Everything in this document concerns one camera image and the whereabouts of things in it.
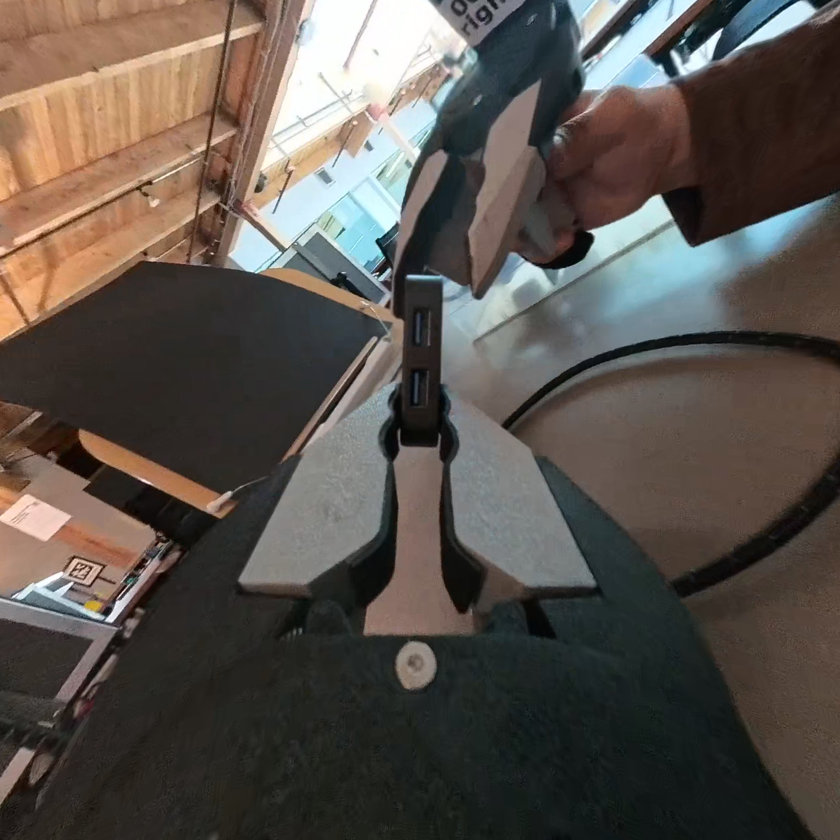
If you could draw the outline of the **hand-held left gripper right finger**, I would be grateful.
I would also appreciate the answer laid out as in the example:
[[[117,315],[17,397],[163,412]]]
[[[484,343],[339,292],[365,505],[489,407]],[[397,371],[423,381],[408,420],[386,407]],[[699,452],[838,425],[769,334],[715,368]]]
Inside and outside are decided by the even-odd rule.
[[[460,614],[597,583],[531,449],[442,387],[441,571]]]

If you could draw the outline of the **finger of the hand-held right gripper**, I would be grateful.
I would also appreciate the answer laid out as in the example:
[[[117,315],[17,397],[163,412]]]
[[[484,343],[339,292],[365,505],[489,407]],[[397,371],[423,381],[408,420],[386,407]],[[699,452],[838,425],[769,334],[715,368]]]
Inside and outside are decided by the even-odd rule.
[[[418,161],[407,191],[393,262],[392,309],[405,311],[406,280],[440,275],[461,280],[461,243],[453,223],[461,184],[459,164],[446,150]]]
[[[545,164],[530,134],[542,83],[518,94],[490,126],[480,161],[484,179],[468,227],[469,286],[482,299],[498,277],[530,206],[539,197]]]

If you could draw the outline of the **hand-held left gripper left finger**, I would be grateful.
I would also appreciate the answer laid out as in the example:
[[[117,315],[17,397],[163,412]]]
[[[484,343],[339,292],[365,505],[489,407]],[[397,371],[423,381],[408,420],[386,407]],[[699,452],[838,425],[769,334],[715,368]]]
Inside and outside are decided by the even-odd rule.
[[[395,384],[307,447],[238,578],[246,593],[333,601],[354,612],[395,568]]]

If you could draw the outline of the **dark grey usb hub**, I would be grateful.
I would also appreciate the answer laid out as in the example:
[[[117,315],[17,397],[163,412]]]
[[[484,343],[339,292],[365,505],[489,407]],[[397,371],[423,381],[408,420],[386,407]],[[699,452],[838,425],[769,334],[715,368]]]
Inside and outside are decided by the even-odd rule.
[[[401,444],[435,448],[441,427],[443,337],[441,276],[408,276],[403,286],[402,384],[398,411]]]

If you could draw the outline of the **person's right hand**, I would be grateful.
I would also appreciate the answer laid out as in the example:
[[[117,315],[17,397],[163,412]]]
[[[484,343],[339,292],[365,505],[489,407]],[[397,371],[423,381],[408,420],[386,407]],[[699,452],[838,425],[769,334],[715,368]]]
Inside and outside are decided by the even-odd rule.
[[[548,172],[575,226],[594,230],[654,196],[697,185],[687,105],[680,89],[587,92],[559,126]]]

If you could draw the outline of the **white paper sheet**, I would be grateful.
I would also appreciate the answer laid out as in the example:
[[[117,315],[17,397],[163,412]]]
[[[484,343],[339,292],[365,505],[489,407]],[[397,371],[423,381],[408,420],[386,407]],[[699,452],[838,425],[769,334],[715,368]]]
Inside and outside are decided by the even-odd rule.
[[[47,542],[71,521],[71,515],[32,495],[24,494],[10,503],[1,523],[33,539]]]

